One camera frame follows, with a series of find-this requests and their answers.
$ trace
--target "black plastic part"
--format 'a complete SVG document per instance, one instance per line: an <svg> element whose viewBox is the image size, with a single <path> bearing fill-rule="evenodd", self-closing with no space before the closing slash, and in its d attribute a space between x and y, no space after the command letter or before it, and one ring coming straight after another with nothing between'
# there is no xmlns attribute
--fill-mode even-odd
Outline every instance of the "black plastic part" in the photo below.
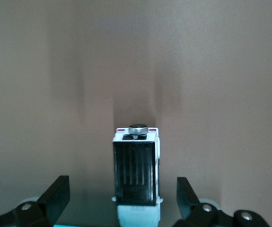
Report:
<svg viewBox="0 0 272 227"><path fill-rule="evenodd" d="M156 205L154 142L113 142L118 205Z"/></svg>
<svg viewBox="0 0 272 227"><path fill-rule="evenodd" d="M200 203L185 177L177 178L177 204L182 220L177 221L174 227L269 227L260 215L249 210L238 210L231 217L208 204L211 210L205 211L204 204ZM243 212L248 213L252 219L244 219Z"/></svg>
<svg viewBox="0 0 272 227"><path fill-rule="evenodd" d="M17 226L13 211L14 210L0 216L0 227Z"/></svg>
<svg viewBox="0 0 272 227"><path fill-rule="evenodd" d="M242 217L243 212L250 214L252 219L244 219ZM260 215L250 210L237 210L234 213L234 223L236 227L269 227L267 222Z"/></svg>
<svg viewBox="0 0 272 227"><path fill-rule="evenodd" d="M40 205L42 211L51 224L54 225L69 201L69 176L59 176L58 179L37 200L37 203Z"/></svg>
<svg viewBox="0 0 272 227"><path fill-rule="evenodd" d="M29 205L30 208L23 210L24 205ZM40 206L36 202L26 202L20 204L13 210L15 223L18 227L51 227L53 226L44 215Z"/></svg>
<svg viewBox="0 0 272 227"><path fill-rule="evenodd" d="M182 219L186 219L192 209L200 204L197 195L185 177L177 178L176 199Z"/></svg>

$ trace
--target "metal screw head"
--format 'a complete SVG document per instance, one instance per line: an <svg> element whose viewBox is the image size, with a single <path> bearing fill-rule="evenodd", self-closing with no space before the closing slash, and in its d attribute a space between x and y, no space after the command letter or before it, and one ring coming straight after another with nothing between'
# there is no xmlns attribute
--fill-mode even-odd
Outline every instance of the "metal screw head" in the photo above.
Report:
<svg viewBox="0 0 272 227"><path fill-rule="evenodd" d="M247 221L250 221L253 219L253 217L250 215L250 213L245 212L245 211L241 213L241 216L242 216L242 218L244 218Z"/></svg>
<svg viewBox="0 0 272 227"><path fill-rule="evenodd" d="M149 128L145 124L132 124L128 128L128 133L131 135L144 135L149 132Z"/></svg>
<svg viewBox="0 0 272 227"><path fill-rule="evenodd" d="M208 204L204 204L204 205L202 206L202 208L203 208L203 210L205 210L206 212L211 212L211 211L212 211L211 206L208 205Z"/></svg>
<svg viewBox="0 0 272 227"><path fill-rule="evenodd" d="M28 209L30 209L31 207L32 207L32 204L26 203L26 204L24 204L24 205L21 207L21 209L22 209L22 210L28 210Z"/></svg>

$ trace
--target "screw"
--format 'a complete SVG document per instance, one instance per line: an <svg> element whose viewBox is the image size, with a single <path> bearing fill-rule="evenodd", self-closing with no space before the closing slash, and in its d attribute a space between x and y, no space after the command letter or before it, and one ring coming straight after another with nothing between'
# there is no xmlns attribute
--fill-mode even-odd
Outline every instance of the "screw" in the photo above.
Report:
<svg viewBox="0 0 272 227"><path fill-rule="evenodd" d="M247 221L250 221L250 220L253 219L253 217L249 213L247 213L247 212L242 212L241 216L242 216L242 218L244 218Z"/></svg>
<svg viewBox="0 0 272 227"><path fill-rule="evenodd" d="M204 204L202 208L203 208L203 210L205 210L206 212L211 212L211 210L212 210L211 206L208 205L208 204Z"/></svg>
<svg viewBox="0 0 272 227"><path fill-rule="evenodd" d="M30 203L26 203L26 204L24 204L22 207L21 207L21 209L22 210L28 210L28 209L30 209L31 208L31 204Z"/></svg>

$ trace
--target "white base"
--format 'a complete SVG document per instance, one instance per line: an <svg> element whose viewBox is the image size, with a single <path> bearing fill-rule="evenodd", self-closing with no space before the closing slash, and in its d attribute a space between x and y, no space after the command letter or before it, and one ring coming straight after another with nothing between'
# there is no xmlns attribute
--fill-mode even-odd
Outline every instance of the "white base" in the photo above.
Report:
<svg viewBox="0 0 272 227"><path fill-rule="evenodd" d="M160 203L156 206L117 207L121 227L157 227L160 221Z"/></svg>

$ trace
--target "beige wall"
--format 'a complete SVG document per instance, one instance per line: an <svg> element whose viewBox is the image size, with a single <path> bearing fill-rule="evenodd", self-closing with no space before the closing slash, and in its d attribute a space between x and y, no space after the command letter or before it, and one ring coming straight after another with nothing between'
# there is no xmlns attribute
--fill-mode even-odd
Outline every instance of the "beige wall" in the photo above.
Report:
<svg viewBox="0 0 272 227"><path fill-rule="evenodd" d="M0 1L0 212L69 175L60 222L114 227L112 137L161 137L177 176L272 226L272 1Z"/></svg>

